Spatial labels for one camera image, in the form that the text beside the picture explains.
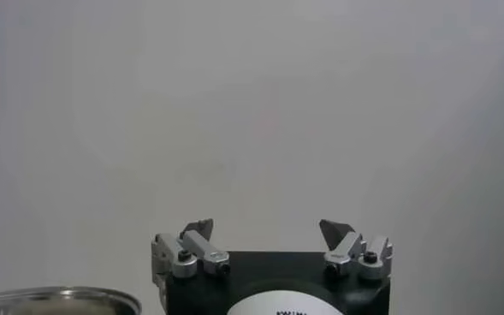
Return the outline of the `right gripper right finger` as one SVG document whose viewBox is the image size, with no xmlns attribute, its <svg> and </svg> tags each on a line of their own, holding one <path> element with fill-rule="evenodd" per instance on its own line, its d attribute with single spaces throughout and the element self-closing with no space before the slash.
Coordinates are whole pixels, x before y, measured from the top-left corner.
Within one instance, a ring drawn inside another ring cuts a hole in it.
<svg viewBox="0 0 504 315">
<path fill-rule="evenodd" d="M 340 279 L 356 274 L 366 281 L 381 281 L 391 276 L 393 244 L 388 237 L 366 241 L 349 224 L 326 219 L 319 222 L 319 228 L 328 246 L 323 255 L 327 277 Z"/>
</svg>

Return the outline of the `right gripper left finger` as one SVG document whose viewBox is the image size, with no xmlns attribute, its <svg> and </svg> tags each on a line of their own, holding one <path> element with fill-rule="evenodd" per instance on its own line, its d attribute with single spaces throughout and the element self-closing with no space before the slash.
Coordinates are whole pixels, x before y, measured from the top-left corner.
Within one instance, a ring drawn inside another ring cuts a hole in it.
<svg viewBox="0 0 504 315">
<path fill-rule="evenodd" d="M 151 279 L 160 285 L 167 277 L 188 279 L 202 271 L 225 277 L 230 273 L 229 253 L 210 243 L 214 221 L 189 223 L 178 235 L 159 233 L 151 241 Z"/>
</svg>

